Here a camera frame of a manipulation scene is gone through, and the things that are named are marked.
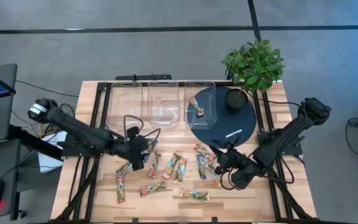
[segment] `wooden tabletop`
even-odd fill
[[[81,87],[81,93],[76,108],[76,118],[82,122],[90,123],[91,114],[96,94],[97,81],[85,81]],[[98,121],[100,121],[101,108],[103,105],[104,93],[102,93]],[[275,83],[267,91],[271,101],[287,101],[283,83]],[[180,88],[180,98],[183,99],[183,89]],[[145,127],[142,133],[148,133],[153,130],[151,125],[146,122],[147,116],[147,88],[143,88],[143,120]],[[262,116],[265,127],[267,128],[267,119],[264,110],[263,101],[260,102]],[[288,124],[292,118],[288,105],[270,104],[273,121],[276,128],[282,128]],[[151,179],[147,176],[152,158],[145,164],[144,170],[136,172],[130,171],[124,178],[124,190],[126,201],[117,204],[116,195],[116,173],[115,171],[126,163],[125,160],[117,156],[105,155],[101,158],[96,183],[96,191],[93,202],[92,222],[130,222],[132,218],[139,218],[140,222],[210,222],[212,217],[217,217],[220,222],[251,222],[251,221],[274,221],[274,212],[272,199],[270,196],[268,180],[255,177],[245,190],[224,190],[218,189],[215,181],[207,173],[207,180],[201,180],[198,175],[196,151],[193,147],[196,143],[201,143],[193,133],[186,128],[183,120],[183,102],[180,103],[181,118],[176,128],[162,129],[158,138],[158,144],[155,151],[162,154],[160,164],[157,169],[157,176]],[[110,129],[122,132],[122,128],[114,124],[114,118],[107,117],[107,124]],[[237,147],[237,150],[249,154],[258,147],[256,125],[253,135],[243,145]],[[165,180],[162,172],[165,170],[168,161],[174,151],[180,151],[182,156],[188,159],[183,184],[173,184],[171,180]],[[284,156],[290,169],[295,175],[295,183],[288,186],[298,203],[311,216],[316,216],[308,180],[303,164],[293,156]],[[67,206],[70,193],[71,182],[75,171],[77,157],[65,159],[62,174],[60,176],[58,189],[51,218],[57,217]],[[74,193],[79,181],[78,171],[75,183]],[[285,176],[289,180],[289,173],[285,170]],[[153,185],[165,180],[167,189],[164,192],[140,197],[139,188]],[[180,189],[197,190],[210,193],[210,203],[204,203],[197,200],[181,199]],[[277,189],[278,199],[282,216],[285,216],[283,199],[280,191]],[[85,215],[85,207],[88,193],[84,194],[80,217]]]

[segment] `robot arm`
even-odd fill
[[[218,158],[217,174],[224,174],[232,168],[237,169],[231,175],[231,182],[238,189],[245,189],[255,176],[265,175],[272,168],[274,160],[289,144],[299,144],[303,138],[298,135],[314,126],[322,125],[328,118],[331,108],[322,104],[316,98],[306,98],[298,109],[298,117],[283,129],[270,133],[264,144],[246,157],[234,149],[234,144],[227,144],[227,152],[209,146]]]
[[[27,112],[29,118],[36,122],[50,123],[58,126],[75,137],[77,144],[82,147],[106,151],[132,163],[133,170],[143,169],[144,154],[148,148],[146,138],[138,135],[139,129],[128,130],[128,139],[118,133],[101,128],[92,128],[81,121],[62,112],[56,101],[50,99],[36,100]]]

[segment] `candy bar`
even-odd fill
[[[194,150],[196,150],[198,153],[200,153],[201,155],[203,155],[205,158],[208,159],[208,163],[212,162],[215,159],[215,155],[214,154],[210,154],[206,148],[204,148],[202,145],[200,144],[196,144],[196,146],[194,147]]]
[[[221,185],[221,176],[215,174],[215,167],[212,164],[208,164],[206,167],[209,170],[209,172],[211,173],[212,178],[215,180],[216,185],[218,186],[218,188],[221,188],[222,187],[222,185]]]
[[[200,175],[201,179],[205,180],[205,169],[204,169],[204,157],[202,155],[197,155],[198,161],[198,174]]]
[[[125,163],[120,169],[116,171],[117,176],[125,176],[128,171],[132,169],[132,164],[130,162]]]
[[[139,190],[140,190],[140,196],[143,197],[143,196],[146,196],[146,195],[149,195],[152,193],[156,193],[156,192],[165,190],[165,182],[163,181],[159,184],[151,185],[151,186],[145,187],[143,189],[139,189]]]
[[[116,177],[117,182],[117,203],[125,202],[124,177]]]
[[[165,179],[168,179],[168,180],[171,178],[173,168],[175,168],[175,165],[177,164],[177,162],[179,161],[180,158],[181,158],[181,154],[179,152],[173,153],[173,156],[172,156],[171,160],[169,161],[168,166],[165,169],[164,173],[162,174],[162,177],[164,177]]]
[[[154,178],[155,177],[155,173],[157,171],[157,167],[158,167],[158,163],[159,163],[159,160],[160,160],[160,157],[161,157],[161,154],[159,153],[154,153],[155,154],[155,157],[153,159],[153,163],[152,165],[150,166],[150,170],[149,170],[149,177],[151,178]]]
[[[146,163],[149,160],[150,154],[154,151],[155,146],[157,145],[158,141],[157,140],[151,140],[151,139],[146,139],[147,144],[149,145],[149,147],[147,148],[146,155],[144,157],[143,163]]]
[[[202,202],[209,202],[209,193],[208,192],[196,192],[196,191],[187,191],[180,190],[180,198],[182,199],[197,199]]]
[[[194,110],[196,110],[197,116],[204,115],[204,109],[202,109],[200,106],[198,106],[198,103],[197,103],[196,98],[194,96],[192,96],[190,98],[190,103],[194,107]]]
[[[181,157],[179,160],[177,176],[173,181],[174,184],[181,184],[183,182],[183,177],[185,176],[186,164],[187,164],[187,159]]]

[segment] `clear plastic bin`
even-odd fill
[[[185,83],[184,118],[190,129],[211,129],[216,121],[215,83],[209,81],[188,81]],[[203,109],[204,115],[198,116],[193,105],[192,97],[196,98],[197,104]]]
[[[155,128],[176,127],[180,119],[179,83],[150,81],[147,90],[147,121]]]
[[[114,130],[123,132],[124,115],[142,119],[143,90],[138,82],[122,82],[111,85],[109,116],[107,124]],[[140,121],[127,118],[126,128],[140,126]]]

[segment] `black pot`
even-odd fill
[[[239,89],[232,89],[224,97],[226,109],[229,113],[236,113],[248,104],[247,94]]]

